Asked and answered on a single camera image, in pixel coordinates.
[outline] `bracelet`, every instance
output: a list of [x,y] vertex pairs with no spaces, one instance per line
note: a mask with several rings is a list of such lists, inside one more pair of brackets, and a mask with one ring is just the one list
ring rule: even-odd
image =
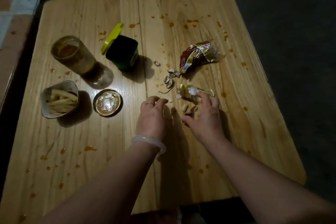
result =
[[135,137],[132,138],[132,143],[137,142],[137,141],[143,141],[146,143],[150,143],[153,144],[157,147],[160,148],[160,152],[159,154],[164,154],[166,152],[166,146],[159,140],[150,137],[150,136],[140,136],[140,135],[136,135]]

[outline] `wood grain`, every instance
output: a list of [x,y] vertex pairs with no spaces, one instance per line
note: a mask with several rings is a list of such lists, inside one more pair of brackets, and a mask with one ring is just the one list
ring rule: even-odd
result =
[[[133,73],[121,73],[100,54],[99,33],[111,32],[118,22],[125,23],[122,35],[139,42],[141,57]],[[124,100],[118,115],[103,118],[92,112],[68,128],[41,116],[38,96],[57,82],[78,80],[79,90],[87,92],[90,102],[100,91],[74,73],[65,75],[68,69],[50,55],[51,45],[64,35],[78,36],[111,69],[113,81],[106,88],[117,90]],[[158,92],[164,90],[160,84],[167,75],[166,65],[178,68],[183,50],[210,39],[225,58],[175,83],[189,78],[195,86],[213,89],[229,140],[303,184],[305,171],[234,0],[54,0],[45,4],[41,17],[0,222],[17,223],[20,215],[26,215],[27,223],[36,222],[113,162],[135,135],[141,102],[151,95],[166,97]],[[164,110],[169,127],[167,152],[150,168],[133,213],[238,196],[216,161],[182,125],[181,108],[186,102],[177,100],[176,94],[176,88],[170,91],[173,102]],[[87,145],[98,150],[85,152]],[[41,160],[46,154],[48,159]]]

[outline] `dark floor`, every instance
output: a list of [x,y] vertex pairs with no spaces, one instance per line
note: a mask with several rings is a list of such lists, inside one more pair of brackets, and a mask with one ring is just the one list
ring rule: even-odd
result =
[[305,166],[306,187],[336,203],[335,1],[236,0]]

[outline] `fries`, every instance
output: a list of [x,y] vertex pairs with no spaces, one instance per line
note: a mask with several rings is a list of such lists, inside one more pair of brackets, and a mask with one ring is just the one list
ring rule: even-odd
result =
[[51,102],[48,102],[50,108],[55,112],[67,113],[70,112],[76,106],[78,97],[70,92],[52,89]]

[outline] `glass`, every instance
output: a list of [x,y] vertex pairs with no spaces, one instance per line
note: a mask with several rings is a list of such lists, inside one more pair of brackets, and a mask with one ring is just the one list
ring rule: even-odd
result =
[[51,54],[57,61],[79,75],[89,72],[96,63],[92,53],[73,35],[58,39],[52,45]]

